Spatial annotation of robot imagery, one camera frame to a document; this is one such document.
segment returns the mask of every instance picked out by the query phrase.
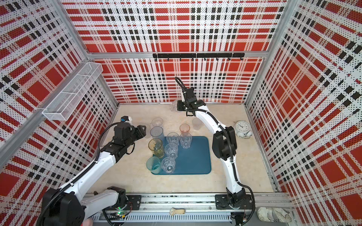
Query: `plaid wall panel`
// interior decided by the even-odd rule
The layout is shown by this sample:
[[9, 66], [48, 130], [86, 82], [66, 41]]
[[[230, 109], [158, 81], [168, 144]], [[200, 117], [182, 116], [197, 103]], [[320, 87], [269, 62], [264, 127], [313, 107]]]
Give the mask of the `plaid wall panel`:
[[62, 0], [89, 52], [267, 50], [286, 0]]
[[178, 76], [204, 101], [244, 102], [262, 58], [101, 59], [103, 76], [120, 103], [181, 98]]
[[51, 1], [0, 3], [0, 146], [83, 60]]
[[362, 224], [362, 1], [300, 1], [250, 110], [306, 225]]
[[0, 171], [0, 225], [34, 225], [48, 188], [92, 160], [114, 107], [96, 81], [67, 121], [44, 120]]

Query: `wire mesh basket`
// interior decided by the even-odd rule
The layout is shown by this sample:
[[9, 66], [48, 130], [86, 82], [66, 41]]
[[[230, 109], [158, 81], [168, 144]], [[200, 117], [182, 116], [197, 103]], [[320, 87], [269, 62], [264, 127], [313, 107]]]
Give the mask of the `wire mesh basket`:
[[99, 63], [87, 62], [57, 97], [43, 110], [49, 120], [66, 121], [102, 73]]

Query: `clear plastic cup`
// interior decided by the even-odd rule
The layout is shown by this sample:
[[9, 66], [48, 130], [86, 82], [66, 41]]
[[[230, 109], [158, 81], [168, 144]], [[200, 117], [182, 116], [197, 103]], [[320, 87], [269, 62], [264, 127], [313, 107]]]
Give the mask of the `clear plastic cup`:
[[203, 125], [203, 122], [199, 118], [194, 118], [192, 120], [192, 127], [194, 130], [199, 130]]
[[164, 149], [163, 149], [162, 140], [160, 140], [160, 139], [158, 139], [158, 138], [152, 139], [152, 140], [148, 143], [148, 148], [152, 151], [152, 153], [153, 153], [157, 158], [163, 158], [163, 156], [165, 155], [165, 151], [164, 151]]
[[159, 174], [162, 170], [161, 161], [156, 156], [152, 156], [147, 160], [146, 167], [154, 174]]
[[163, 128], [160, 126], [155, 126], [151, 129], [150, 134], [153, 138], [158, 138], [162, 141], [165, 140], [165, 135], [163, 134]]
[[169, 144], [174, 143], [178, 145], [178, 137], [178, 133], [172, 132], [167, 135], [166, 139]]
[[177, 153], [178, 153], [178, 145], [176, 145], [174, 143], [170, 143], [170, 144], [166, 145], [165, 154], [168, 157], [176, 159], [177, 158]]
[[182, 133], [187, 133], [188, 131], [190, 131], [190, 126], [187, 125], [187, 124], [182, 124], [182, 125], [180, 126], [180, 131], [181, 131]]
[[177, 102], [178, 102], [178, 99], [174, 100], [174, 101], [170, 104], [170, 110], [171, 110], [171, 111], [180, 112], [179, 110], [177, 110]]
[[161, 166], [163, 171], [168, 174], [175, 172], [176, 169], [176, 161], [171, 157], [166, 157], [162, 160]]
[[152, 119], [152, 125], [153, 126], [161, 126], [163, 124], [162, 118], [154, 118]]
[[182, 133], [180, 135], [180, 143], [182, 148], [187, 149], [191, 146], [192, 136], [189, 133]]

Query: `white alarm clock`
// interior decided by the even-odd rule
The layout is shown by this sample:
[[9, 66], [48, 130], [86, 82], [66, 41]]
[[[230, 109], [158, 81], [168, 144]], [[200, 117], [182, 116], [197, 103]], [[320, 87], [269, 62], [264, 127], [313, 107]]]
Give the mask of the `white alarm clock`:
[[235, 124], [235, 134], [240, 138], [249, 139], [253, 134], [249, 123], [245, 121], [239, 121]]

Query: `robotic arm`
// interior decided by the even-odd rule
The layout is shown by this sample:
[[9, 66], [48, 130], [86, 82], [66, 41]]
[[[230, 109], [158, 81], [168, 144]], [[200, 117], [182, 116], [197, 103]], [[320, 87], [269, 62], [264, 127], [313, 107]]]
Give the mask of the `robotic arm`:
[[[242, 205], [241, 201], [245, 200], [248, 196], [245, 193], [244, 187], [250, 190], [253, 206], [252, 212], [247, 219], [248, 221], [255, 211], [255, 201], [251, 189], [241, 184], [239, 180], [235, 164], [237, 146], [233, 127], [226, 127], [217, 120], [209, 112], [206, 104], [202, 100], [197, 100], [194, 88], [186, 88], [178, 77], [175, 77], [175, 79], [183, 92], [182, 101], [178, 101], [177, 109], [179, 111], [186, 111], [186, 116], [196, 116], [199, 118], [210, 132], [214, 134], [212, 150], [216, 157], [220, 159], [224, 168], [228, 205], [231, 208], [238, 209]], [[86, 168], [60, 188], [50, 188], [44, 194], [42, 211], [38, 217], [37, 226], [80, 226], [85, 219], [99, 210], [115, 204], [123, 207], [127, 205], [126, 191], [117, 187], [109, 187], [101, 194], [83, 198], [101, 175], [117, 163], [124, 154], [131, 154], [135, 148], [134, 142], [146, 135], [145, 126], [139, 125], [134, 127], [132, 119], [124, 116], [121, 118], [120, 123], [109, 125], [101, 134], [101, 137], [114, 125], [117, 126], [114, 128], [113, 140], [102, 149], [100, 149], [98, 143], [98, 150], [100, 152]], [[131, 153], [127, 153], [127, 148], [131, 145], [133, 145]]]

